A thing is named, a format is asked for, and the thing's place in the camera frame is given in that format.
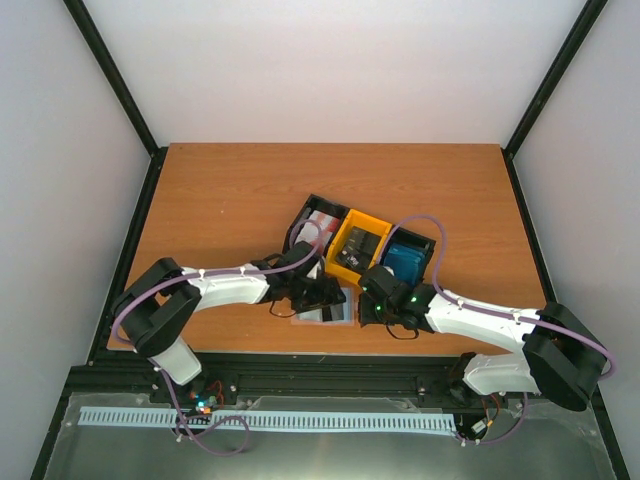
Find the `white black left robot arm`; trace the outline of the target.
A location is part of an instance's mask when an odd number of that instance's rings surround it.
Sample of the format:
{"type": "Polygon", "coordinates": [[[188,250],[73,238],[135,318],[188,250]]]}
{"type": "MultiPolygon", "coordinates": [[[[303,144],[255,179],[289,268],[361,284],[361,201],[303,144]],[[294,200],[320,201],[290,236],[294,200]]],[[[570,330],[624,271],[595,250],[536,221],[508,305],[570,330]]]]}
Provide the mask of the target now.
{"type": "Polygon", "coordinates": [[[112,307],[112,336],[134,348],[173,381],[186,402],[201,400],[208,378],[182,331],[195,313],[226,305],[290,303],[295,315],[341,305],[346,297],[306,241],[233,268],[194,269],[171,257],[156,261],[112,307]]]}

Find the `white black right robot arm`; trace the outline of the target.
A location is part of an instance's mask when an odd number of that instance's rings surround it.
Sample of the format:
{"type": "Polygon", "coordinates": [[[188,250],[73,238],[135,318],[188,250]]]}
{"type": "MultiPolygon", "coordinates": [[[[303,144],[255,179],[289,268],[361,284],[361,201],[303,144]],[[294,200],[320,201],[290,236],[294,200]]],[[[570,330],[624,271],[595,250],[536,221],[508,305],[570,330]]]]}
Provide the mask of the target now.
{"type": "Polygon", "coordinates": [[[458,335],[502,349],[500,355],[468,352],[460,358],[453,380],[479,396],[531,393],[583,411],[608,362],[604,346],[559,303],[536,310],[476,302],[431,284],[410,286],[381,265],[358,284],[362,325],[400,326],[410,339],[422,332],[458,335]]]}

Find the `black credit card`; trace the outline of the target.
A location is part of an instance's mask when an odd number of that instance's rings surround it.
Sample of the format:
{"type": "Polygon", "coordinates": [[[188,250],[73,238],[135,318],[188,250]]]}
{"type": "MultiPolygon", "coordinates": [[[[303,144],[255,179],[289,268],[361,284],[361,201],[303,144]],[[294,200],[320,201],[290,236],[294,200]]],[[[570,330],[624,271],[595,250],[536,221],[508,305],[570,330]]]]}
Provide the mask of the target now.
{"type": "Polygon", "coordinates": [[[342,305],[325,307],[321,310],[321,319],[323,323],[350,322],[351,313],[349,305],[344,303],[342,305]]]}

